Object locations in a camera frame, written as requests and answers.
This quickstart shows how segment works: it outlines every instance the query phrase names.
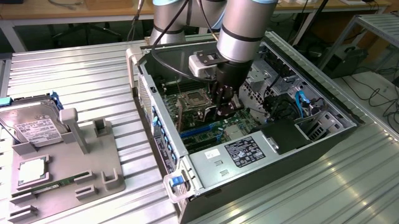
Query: aluminum profile table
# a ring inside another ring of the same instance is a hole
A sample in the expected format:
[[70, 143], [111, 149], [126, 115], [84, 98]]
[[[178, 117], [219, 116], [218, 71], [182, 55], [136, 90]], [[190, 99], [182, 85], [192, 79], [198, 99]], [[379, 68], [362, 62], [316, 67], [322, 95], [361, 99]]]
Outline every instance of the aluminum profile table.
[[[366, 121], [355, 134], [316, 162], [235, 200], [192, 223], [395, 223], [399, 221], [398, 134], [342, 91], [292, 47], [268, 33], [326, 89]], [[14, 55], [8, 93], [14, 97], [56, 90], [79, 124], [112, 122], [126, 191], [36, 223], [176, 224], [178, 215], [128, 90], [124, 50], [130, 42]], [[0, 223], [7, 215], [10, 136], [0, 135]]]
[[345, 42], [346, 37], [353, 32], [355, 25], [361, 25], [371, 31], [375, 35], [390, 42], [397, 48], [399, 48], [399, 16], [395, 14], [374, 14], [374, 15], [357, 15], [345, 28], [341, 36], [338, 37], [330, 51], [323, 56], [319, 68], [323, 70], [331, 57], [335, 54], [337, 49]]

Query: warning label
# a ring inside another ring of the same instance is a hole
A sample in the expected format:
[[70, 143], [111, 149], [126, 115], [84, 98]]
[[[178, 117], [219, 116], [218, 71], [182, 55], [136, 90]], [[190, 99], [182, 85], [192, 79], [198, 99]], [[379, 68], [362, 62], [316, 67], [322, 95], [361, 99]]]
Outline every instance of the warning label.
[[40, 143], [52, 139], [62, 138], [60, 132], [51, 119], [38, 120], [15, 125], [26, 139], [31, 143]]
[[224, 148], [238, 167], [244, 167], [252, 162], [266, 158], [252, 137], [226, 145]]

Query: wooden desk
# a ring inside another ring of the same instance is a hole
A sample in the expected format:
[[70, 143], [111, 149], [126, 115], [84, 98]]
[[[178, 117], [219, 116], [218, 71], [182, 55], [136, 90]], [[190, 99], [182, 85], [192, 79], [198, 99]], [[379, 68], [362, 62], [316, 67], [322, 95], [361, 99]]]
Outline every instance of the wooden desk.
[[[387, 0], [377, 0], [381, 6], [379, 13], [385, 11], [390, 2]], [[24, 44], [15, 32], [15, 26], [26, 25], [46, 25], [46, 24], [66, 24], [66, 23], [82, 23], [82, 22], [106, 22], [106, 21], [130, 21], [134, 18], [138, 9], [139, 0], [134, 0], [135, 4], [132, 8], [108, 9], [108, 10], [88, 10], [86, 4], [76, 6], [76, 10], [70, 10], [66, 7], [52, 5], [48, 0], [26, 0], [24, 4], [3, 5], [0, 7], [0, 28], [12, 45], [15, 52], [27, 51]], [[303, 32], [310, 24], [310, 21], [315, 15], [315, 11], [322, 3], [319, 0], [315, 4], [306, 6], [304, 12], [310, 13], [304, 22], [303, 28], [295, 41], [303, 36]], [[275, 9], [275, 14], [283, 13], [300, 13], [304, 5], [298, 3], [280, 2]], [[330, 0], [323, 12], [337, 11], [361, 11], [369, 10], [370, 5], [346, 5], [339, 0]], [[152, 1], [144, 2], [142, 10], [142, 20], [152, 19], [154, 16]]]

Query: metal workbench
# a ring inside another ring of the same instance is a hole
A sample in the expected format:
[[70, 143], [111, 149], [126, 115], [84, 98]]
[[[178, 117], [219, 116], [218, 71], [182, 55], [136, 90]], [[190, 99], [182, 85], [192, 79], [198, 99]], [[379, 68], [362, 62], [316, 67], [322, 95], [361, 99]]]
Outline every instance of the metal workbench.
[[377, 36], [399, 48], [399, 16], [397, 14], [355, 15], [331, 49], [321, 60], [319, 68], [322, 70], [357, 25], [361, 25], [367, 31], [371, 31]]
[[[242, 197], [194, 223], [397, 223], [399, 222], [399, 139], [339, 86], [274, 34], [267, 36], [330, 92], [366, 121], [355, 134], [316, 162]], [[55, 49], [14, 55], [8, 93], [12, 97], [56, 90], [66, 107], [79, 111], [79, 124], [106, 117], [112, 122], [127, 189], [38, 223], [176, 223], [178, 215], [130, 95], [127, 43]], [[0, 217], [7, 211], [10, 138], [0, 142]]]

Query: hard drive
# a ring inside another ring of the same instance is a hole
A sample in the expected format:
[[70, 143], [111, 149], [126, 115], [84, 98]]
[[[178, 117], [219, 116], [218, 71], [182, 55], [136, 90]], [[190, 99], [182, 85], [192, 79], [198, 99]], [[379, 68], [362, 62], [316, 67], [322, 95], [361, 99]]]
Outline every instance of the hard drive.
[[15, 144], [31, 142], [42, 147], [60, 142], [70, 131], [59, 120], [63, 105], [58, 94], [30, 98], [0, 99], [0, 124], [15, 139]]

